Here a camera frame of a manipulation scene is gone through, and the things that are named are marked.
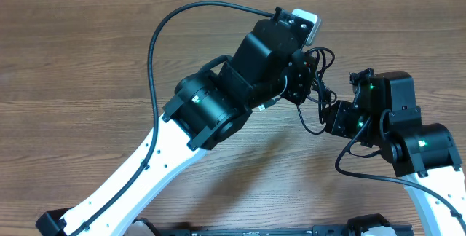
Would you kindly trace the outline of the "black usb cable thin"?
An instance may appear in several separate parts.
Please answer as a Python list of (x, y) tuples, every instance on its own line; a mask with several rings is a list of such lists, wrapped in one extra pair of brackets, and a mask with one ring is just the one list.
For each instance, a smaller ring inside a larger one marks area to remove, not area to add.
[(261, 104), (260, 106), (258, 106), (258, 110), (259, 110), (259, 111), (263, 111), (263, 110), (268, 109), (269, 107), (275, 105), (276, 102), (278, 102), (278, 101), (282, 98), (283, 93), (286, 91), (286, 89), (287, 89), (287, 87), (288, 87), (288, 77), (285, 76), (284, 79), (285, 79), (285, 83), (284, 83), (284, 88), (283, 88), (283, 90), (282, 90), (278, 95), (276, 95), (275, 97), (271, 98), (269, 101), (267, 101), (267, 102)]

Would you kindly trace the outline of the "black usb cable thick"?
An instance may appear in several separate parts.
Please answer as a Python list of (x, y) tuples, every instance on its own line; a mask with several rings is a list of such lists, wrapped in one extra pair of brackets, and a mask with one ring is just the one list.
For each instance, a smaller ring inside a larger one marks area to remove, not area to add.
[(311, 74), (311, 79), (308, 80), (310, 86), (304, 91), (304, 99), (317, 104), (318, 120), (324, 125), (324, 109), (336, 102), (337, 94), (325, 84), (323, 77), (333, 65), (336, 55), (327, 47), (298, 50), (298, 54), (304, 57), (304, 65), (309, 67)]

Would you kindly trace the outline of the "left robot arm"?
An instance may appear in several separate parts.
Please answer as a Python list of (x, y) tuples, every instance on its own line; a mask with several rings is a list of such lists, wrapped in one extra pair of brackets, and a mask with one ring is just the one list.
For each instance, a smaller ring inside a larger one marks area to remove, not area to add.
[(184, 169), (240, 130), (252, 111), (275, 98), (296, 105), (309, 94), (315, 65), (304, 54), (320, 19), (257, 22), (233, 56), (223, 55), (182, 79), (135, 152), (86, 200), (43, 213), (43, 235), (122, 235)]

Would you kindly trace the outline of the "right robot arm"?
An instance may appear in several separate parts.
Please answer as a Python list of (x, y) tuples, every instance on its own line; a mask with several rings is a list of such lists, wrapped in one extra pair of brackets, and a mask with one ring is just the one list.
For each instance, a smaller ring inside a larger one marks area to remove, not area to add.
[(426, 235), (465, 234), (465, 175), (451, 132), (442, 124), (425, 125), (416, 104), (414, 80), (404, 71), (376, 74), (368, 68), (349, 76), (355, 97), (323, 110), (325, 130), (355, 143), (377, 146), (394, 177), (343, 175), (400, 184), (408, 192)]

